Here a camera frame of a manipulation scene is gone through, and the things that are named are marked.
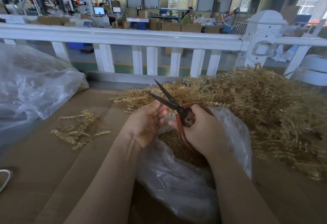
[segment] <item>scissors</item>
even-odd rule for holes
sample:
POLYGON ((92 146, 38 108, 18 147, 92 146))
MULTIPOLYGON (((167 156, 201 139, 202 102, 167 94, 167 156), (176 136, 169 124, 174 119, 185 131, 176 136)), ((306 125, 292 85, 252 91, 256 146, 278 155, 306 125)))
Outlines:
MULTIPOLYGON (((184 142, 184 144, 186 145, 187 148, 189 148, 192 152, 194 152, 195 154, 200 154, 190 143, 189 141, 186 139, 186 135, 184 132, 184 127, 190 127, 190 120, 195 117, 191 106, 197 103, 188 103, 188 104, 183 104, 183 105, 179 105, 176 100, 171 96, 171 94, 168 93, 168 91, 156 80, 154 80, 157 85, 159 86, 159 88, 162 90, 162 92, 165 94, 165 96, 167 97, 168 101, 166 99, 163 99, 149 91, 147 91, 147 93, 152 96, 154 99, 158 100, 159 102, 161 102, 162 104, 164 104, 165 106, 167 106, 168 108, 175 110, 177 112, 176 114, 176 121, 177 121, 177 125, 178 125, 178 130, 181 134, 182 140, 184 142)), ((202 109, 204 109, 208 114, 212 115, 212 112, 204 105, 202 104, 198 104, 202 109)))

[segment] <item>hand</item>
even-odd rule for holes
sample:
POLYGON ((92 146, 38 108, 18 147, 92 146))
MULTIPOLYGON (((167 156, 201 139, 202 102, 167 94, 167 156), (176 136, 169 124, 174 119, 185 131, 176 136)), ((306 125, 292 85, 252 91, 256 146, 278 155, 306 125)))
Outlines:
POLYGON ((127 133, 142 148, 145 148, 164 124, 163 118, 168 113, 167 109, 167 106, 157 100, 139 108, 127 119, 121 133, 127 133))
MULTIPOLYGON (((184 127, 184 131, 192 146, 207 159, 209 156, 217 155, 217 152, 222 149, 228 149, 221 123, 197 104, 191 108, 195 115, 195 122, 191 127, 184 127)), ((171 120, 168 124, 178 130, 176 120, 171 120)))

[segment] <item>horizontal rail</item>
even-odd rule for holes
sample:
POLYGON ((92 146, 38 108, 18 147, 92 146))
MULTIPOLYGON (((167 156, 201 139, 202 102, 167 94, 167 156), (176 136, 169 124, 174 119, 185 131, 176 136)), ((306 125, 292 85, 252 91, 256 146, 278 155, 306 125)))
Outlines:
POLYGON ((276 37, 275 44, 327 47, 327 39, 302 38, 302 37, 276 37))
POLYGON ((239 35, 0 24, 0 38, 239 51, 239 35))

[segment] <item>scissor handle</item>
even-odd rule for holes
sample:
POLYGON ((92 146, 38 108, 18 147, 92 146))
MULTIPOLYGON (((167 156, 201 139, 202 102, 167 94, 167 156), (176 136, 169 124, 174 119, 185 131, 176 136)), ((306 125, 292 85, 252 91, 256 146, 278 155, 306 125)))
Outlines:
MULTIPOLYGON (((188 104, 183 104, 182 106, 184 107, 184 108, 187 108, 187 107, 191 107, 191 106, 193 106, 194 104, 197 104, 197 105, 199 105, 202 109, 204 109, 208 114, 210 114, 210 115, 212 115, 212 116, 214 116, 214 114, 212 114, 212 112, 210 111, 210 109, 208 109, 206 106, 204 106, 203 104, 198 104, 198 103, 188 103, 188 104)), ((186 147, 188 148, 188 149, 190 149, 192 152, 194 152, 195 154, 201 154, 201 153, 199 153, 192 145, 191 145, 191 143, 189 143, 189 141, 187 140, 187 138, 186 138, 186 135, 185 135, 185 132, 184 132, 184 126, 183 126, 183 123, 182 123, 182 121, 181 121, 181 116, 180 116, 180 114, 176 114, 176 120, 177 120, 177 125, 178 125, 178 130, 179 130, 179 132, 180 132, 180 134, 181 134, 181 137, 182 137, 182 140, 183 140, 183 142, 184 142, 184 144, 186 145, 186 147)))

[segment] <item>computer monitor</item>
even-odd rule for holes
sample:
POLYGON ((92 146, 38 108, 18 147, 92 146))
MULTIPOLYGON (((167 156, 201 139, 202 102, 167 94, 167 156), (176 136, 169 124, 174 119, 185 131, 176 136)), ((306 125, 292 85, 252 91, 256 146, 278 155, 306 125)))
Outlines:
POLYGON ((104 15, 104 8, 103 7, 93 7, 94 14, 96 15, 104 15))
POLYGON ((121 12, 120 7, 112 7, 113 12, 121 12))

